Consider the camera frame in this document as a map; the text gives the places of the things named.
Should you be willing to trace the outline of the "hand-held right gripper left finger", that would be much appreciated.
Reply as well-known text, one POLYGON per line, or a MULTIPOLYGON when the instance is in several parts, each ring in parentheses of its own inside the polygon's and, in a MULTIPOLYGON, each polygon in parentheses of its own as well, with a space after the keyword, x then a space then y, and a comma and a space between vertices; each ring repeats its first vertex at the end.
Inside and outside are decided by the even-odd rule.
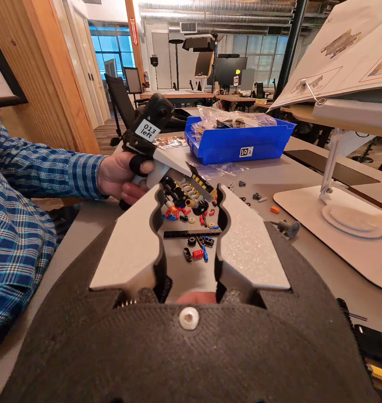
POLYGON ((158 230, 163 225, 165 202, 162 184, 155 185, 115 222, 90 289, 120 289, 135 300, 142 288, 152 289, 164 303, 172 287, 158 230))

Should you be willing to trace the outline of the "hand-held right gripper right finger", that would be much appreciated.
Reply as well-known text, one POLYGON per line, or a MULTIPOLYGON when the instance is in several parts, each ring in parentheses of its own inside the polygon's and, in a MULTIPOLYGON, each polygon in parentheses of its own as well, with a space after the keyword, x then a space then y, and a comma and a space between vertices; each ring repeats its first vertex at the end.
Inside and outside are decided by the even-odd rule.
POLYGON ((235 289, 251 304, 260 290, 289 291, 290 284, 261 216, 228 187, 217 186, 218 225, 214 275, 217 301, 235 289))

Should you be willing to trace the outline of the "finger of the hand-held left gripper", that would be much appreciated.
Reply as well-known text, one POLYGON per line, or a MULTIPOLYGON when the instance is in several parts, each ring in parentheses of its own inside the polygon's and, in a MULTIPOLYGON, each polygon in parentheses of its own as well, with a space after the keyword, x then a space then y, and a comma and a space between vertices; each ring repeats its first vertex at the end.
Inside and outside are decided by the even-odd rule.
POLYGON ((164 149, 155 149, 153 153, 154 171, 165 174, 169 169, 174 169, 187 177, 192 176, 191 169, 184 157, 179 158, 164 149))

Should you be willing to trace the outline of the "yellow black lego engine block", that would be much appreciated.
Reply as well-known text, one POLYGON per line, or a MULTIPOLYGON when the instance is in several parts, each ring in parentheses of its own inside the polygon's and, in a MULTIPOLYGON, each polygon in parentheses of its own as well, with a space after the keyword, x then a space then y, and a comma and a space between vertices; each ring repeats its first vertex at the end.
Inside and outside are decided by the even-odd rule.
POLYGON ((209 203, 217 197, 217 190, 199 174, 195 166, 190 165, 190 176, 167 173, 160 181, 163 185, 166 216, 178 219, 179 213, 192 212, 196 216, 206 215, 209 203))

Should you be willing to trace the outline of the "lego car chassis assembly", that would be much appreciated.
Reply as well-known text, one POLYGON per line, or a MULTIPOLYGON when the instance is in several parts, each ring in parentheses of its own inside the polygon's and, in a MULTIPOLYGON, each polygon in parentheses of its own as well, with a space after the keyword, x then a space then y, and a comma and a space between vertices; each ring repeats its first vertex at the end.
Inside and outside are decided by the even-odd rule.
POLYGON ((382 332, 371 329, 363 324, 354 324, 352 319, 362 322, 367 322, 368 319, 352 313, 348 309, 345 300, 341 298, 337 298, 336 300, 351 326, 365 367, 382 401, 382 332))

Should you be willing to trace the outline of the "person's left forearm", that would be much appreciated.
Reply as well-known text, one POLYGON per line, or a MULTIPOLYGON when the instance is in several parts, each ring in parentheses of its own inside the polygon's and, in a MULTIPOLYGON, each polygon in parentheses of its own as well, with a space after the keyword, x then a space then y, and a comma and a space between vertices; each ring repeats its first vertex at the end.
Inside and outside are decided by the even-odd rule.
POLYGON ((106 199, 97 184, 105 157, 11 137, 0 123, 0 175, 28 198, 106 199))

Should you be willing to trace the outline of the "lego sticker sheet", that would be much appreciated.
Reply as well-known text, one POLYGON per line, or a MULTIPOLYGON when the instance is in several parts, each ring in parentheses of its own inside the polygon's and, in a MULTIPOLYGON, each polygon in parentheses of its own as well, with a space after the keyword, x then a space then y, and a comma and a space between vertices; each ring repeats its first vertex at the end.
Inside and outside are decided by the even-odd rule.
POLYGON ((153 144, 160 149, 173 149, 188 146, 183 135, 155 138, 153 144))

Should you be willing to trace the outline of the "grey lego differential gear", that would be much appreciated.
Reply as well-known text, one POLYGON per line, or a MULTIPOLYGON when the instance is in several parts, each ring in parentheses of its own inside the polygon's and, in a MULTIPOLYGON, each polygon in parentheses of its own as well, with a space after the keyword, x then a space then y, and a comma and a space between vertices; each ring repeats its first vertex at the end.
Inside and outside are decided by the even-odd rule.
POLYGON ((279 232, 281 232, 288 239, 294 239, 301 228, 301 223, 299 221, 294 221, 291 224, 289 224, 286 220, 280 220, 278 222, 275 221, 270 222, 273 225, 275 225, 279 230, 279 232))

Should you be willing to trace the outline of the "pile of small lego pieces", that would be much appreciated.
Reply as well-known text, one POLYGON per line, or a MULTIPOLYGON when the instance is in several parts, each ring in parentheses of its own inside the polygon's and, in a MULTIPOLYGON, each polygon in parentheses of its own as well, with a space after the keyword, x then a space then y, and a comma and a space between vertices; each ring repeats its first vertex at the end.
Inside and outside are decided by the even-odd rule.
MULTIPOLYGON (((199 249, 202 249, 202 245, 216 246, 219 262, 239 272, 246 272, 250 268, 257 270, 258 264, 267 264, 276 253, 260 215, 220 183, 217 186, 216 203, 219 209, 218 223, 209 224, 204 230, 220 229, 222 233, 212 238, 190 237, 188 246, 199 249)), ((187 262, 194 260, 194 250, 184 248, 187 262)))

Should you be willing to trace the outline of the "long black lego beam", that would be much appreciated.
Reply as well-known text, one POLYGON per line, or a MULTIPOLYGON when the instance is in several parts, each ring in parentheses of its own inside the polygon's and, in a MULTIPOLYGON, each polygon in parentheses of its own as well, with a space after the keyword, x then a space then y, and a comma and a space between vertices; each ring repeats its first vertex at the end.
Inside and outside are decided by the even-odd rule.
POLYGON ((164 239, 188 239, 190 237, 218 237, 222 231, 220 229, 198 231, 198 230, 169 230, 164 231, 164 239))

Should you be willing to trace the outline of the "clear bags of lego parts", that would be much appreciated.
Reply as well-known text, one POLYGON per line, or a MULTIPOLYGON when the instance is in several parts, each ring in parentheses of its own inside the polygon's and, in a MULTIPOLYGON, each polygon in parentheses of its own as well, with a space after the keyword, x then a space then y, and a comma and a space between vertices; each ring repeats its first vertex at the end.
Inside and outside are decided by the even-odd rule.
POLYGON ((202 133, 204 130, 217 128, 274 127, 277 121, 264 113, 227 112, 222 109, 198 106, 200 122, 192 127, 202 133))

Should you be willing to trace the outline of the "lego instruction booklet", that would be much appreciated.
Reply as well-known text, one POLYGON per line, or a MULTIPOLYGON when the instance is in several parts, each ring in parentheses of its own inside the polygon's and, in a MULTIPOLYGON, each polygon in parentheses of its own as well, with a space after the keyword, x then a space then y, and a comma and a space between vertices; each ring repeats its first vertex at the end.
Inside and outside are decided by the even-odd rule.
POLYGON ((269 110, 382 88, 382 0, 336 5, 269 110))

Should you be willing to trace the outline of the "person's left hand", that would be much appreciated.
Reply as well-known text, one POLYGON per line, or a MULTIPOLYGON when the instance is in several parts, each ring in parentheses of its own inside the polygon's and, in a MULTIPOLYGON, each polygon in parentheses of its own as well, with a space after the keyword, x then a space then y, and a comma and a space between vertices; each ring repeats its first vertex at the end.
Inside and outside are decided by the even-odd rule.
POLYGON ((149 191, 146 180, 139 184, 132 183, 135 174, 130 170, 129 162, 135 156, 130 152, 122 152, 102 160, 97 173, 101 195, 108 195, 133 205, 149 191))

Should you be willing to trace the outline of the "person's right hand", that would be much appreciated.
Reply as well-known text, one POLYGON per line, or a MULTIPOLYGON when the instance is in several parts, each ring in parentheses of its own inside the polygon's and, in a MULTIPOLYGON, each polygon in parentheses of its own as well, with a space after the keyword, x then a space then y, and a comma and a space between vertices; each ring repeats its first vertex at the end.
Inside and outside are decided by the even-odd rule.
POLYGON ((176 304, 217 304, 215 292, 191 291, 182 295, 176 304))

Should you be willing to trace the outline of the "black bag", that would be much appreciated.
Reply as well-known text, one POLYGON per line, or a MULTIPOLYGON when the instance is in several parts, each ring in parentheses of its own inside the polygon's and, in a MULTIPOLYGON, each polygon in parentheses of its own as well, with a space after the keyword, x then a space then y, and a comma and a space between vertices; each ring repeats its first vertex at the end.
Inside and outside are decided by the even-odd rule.
POLYGON ((170 132, 180 132, 180 131, 184 132, 187 124, 187 119, 189 117, 194 116, 188 113, 183 108, 175 108, 166 128, 169 129, 170 132))

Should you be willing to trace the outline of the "black office chair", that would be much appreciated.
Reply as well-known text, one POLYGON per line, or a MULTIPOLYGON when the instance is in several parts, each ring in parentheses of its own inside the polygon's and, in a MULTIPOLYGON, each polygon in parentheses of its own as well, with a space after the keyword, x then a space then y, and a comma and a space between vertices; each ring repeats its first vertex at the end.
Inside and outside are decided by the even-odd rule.
POLYGON ((123 79, 121 77, 112 77, 107 73, 105 73, 104 76, 112 101, 114 118, 117 126, 117 137, 113 138, 110 142, 110 145, 113 147, 118 145, 123 135, 120 129, 117 113, 119 113, 121 116, 126 129, 131 128, 136 119, 136 114, 135 108, 133 107, 128 96, 123 79))

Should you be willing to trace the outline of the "empty clear plastic bag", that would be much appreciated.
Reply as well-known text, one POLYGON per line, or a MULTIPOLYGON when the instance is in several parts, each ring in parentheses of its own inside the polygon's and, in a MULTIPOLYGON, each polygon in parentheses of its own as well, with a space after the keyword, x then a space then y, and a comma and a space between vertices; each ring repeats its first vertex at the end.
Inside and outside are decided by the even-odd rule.
POLYGON ((225 174, 230 175, 232 177, 237 177, 241 175, 242 172, 249 170, 249 168, 233 162, 225 164, 208 164, 208 165, 202 165, 190 162, 189 165, 195 167, 199 175, 206 180, 219 178, 225 174))

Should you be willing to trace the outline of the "blue parts bin with tag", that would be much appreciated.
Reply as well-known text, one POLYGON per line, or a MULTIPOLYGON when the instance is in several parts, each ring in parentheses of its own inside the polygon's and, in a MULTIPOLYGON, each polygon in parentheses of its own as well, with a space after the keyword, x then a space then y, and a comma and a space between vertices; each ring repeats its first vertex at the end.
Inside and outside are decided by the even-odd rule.
POLYGON ((205 130, 200 143, 192 136, 192 124, 200 117, 188 117, 184 138, 202 164, 246 162, 280 158, 296 124, 275 119, 276 126, 205 130))

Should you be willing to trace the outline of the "grey easel board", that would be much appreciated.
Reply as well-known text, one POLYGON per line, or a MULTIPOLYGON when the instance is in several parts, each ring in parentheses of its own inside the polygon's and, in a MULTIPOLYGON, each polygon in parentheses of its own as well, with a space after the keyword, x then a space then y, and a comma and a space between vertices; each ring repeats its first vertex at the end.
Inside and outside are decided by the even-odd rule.
POLYGON ((125 75, 128 92, 130 94, 142 94, 142 85, 139 77, 138 68, 124 67, 123 72, 125 75))

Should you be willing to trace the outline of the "wooden top desk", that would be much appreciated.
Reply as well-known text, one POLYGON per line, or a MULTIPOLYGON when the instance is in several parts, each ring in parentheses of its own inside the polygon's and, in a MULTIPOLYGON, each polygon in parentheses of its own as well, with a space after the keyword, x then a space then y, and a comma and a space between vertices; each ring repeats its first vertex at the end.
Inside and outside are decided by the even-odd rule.
POLYGON ((210 92, 203 91, 188 91, 188 90, 174 90, 174 89, 160 89, 156 92, 145 92, 140 94, 140 99, 149 99, 153 94, 159 93, 164 96, 166 99, 213 99, 215 95, 210 92))

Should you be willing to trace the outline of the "white rounded base board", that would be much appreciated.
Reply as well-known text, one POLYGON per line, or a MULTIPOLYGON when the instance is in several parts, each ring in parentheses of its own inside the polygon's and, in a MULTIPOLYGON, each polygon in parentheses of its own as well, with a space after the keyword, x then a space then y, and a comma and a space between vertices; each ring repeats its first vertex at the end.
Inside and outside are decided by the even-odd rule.
POLYGON ((382 288, 382 210, 334 188, 320 186, 274 194, 274 201, 371 283, 382 288))

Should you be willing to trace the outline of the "black floor lamp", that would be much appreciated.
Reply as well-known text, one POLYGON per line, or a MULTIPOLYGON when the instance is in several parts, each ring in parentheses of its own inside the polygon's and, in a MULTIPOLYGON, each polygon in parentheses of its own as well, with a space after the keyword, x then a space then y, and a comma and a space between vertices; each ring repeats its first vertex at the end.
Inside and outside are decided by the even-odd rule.
POLYGON ((175 57, 176 57, 176 73, 177 73, 177 81, 176 85, 174 86, 176 91, 179 91, 179 65, 178 65, 178 46, 184 43, 183 39, 169 39, 168 42, 170 44, 175 45, 175 57))

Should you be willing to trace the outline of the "curved wooden board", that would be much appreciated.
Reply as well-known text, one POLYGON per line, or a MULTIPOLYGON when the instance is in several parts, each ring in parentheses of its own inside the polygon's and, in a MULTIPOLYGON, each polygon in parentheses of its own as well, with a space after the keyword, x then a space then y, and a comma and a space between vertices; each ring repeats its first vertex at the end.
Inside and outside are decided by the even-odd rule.
POLYGON ((199 52, 194 77, 196 79, 208 79, 212 73, 213 63, 214 52, 199 52))

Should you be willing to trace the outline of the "person's plaid shirt torso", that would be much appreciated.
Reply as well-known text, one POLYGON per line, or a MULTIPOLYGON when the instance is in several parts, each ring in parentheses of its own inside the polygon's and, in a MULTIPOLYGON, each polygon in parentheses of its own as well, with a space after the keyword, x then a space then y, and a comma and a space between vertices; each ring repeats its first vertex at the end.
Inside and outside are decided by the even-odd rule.
POLYGON ((0 345, 25 311, 58 244, 45 211, 14 189, 0 189, 0 345))

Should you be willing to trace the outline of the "white book stand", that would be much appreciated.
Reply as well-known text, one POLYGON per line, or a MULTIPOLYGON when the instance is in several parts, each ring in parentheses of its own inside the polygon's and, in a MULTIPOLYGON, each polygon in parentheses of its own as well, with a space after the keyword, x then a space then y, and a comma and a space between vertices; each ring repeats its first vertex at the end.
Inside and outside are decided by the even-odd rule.
POLYGON ((331 197, 331 182, 345 130, 361 125, 382 129, 382 103, 321 98, 314 105, 299 103, 292 105, 291 109, 299 120, 317 123, 327 120, 335 128, 319 194, 319 199, 325 204, 322 209, 324 219, 347 234, 366 239, 381 238, 382 214, 362 211, 331 197))

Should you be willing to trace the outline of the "black studio light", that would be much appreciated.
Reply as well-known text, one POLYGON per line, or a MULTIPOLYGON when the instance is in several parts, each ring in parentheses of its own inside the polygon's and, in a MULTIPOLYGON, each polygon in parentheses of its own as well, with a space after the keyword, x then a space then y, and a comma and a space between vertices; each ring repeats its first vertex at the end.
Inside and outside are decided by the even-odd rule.
POLYGON ((184 37, 182 49, 193 52, 214 52, 218 41, 213 35, 189 35, 184 37))

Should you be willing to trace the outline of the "black metal pole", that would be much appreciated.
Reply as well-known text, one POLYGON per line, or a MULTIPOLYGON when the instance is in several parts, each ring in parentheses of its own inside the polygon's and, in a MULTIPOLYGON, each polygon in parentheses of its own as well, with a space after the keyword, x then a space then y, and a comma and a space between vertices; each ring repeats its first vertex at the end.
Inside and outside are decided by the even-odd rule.
POLYGON ((304 15, 308 3, 309 3, 308 0, 297 0, 295 3, 294 14, 291 21, 291 28, 289 31, 284 58, 279 74, 278 85, 274 93, 274 101, 277 100, 277 98, 280 96, 284 87, 286 86, 286 83, 288 82, 296 46, 299 40, 299 35, 303 25, 304 15))

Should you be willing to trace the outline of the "black framed wall sign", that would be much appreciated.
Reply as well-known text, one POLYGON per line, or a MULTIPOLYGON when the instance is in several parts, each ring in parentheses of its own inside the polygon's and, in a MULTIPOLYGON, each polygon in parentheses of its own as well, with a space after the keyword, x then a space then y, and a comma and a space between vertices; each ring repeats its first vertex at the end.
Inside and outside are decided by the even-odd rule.
POLYGON ((0 49, 0 108, 25 103, 28 100, 0 49))

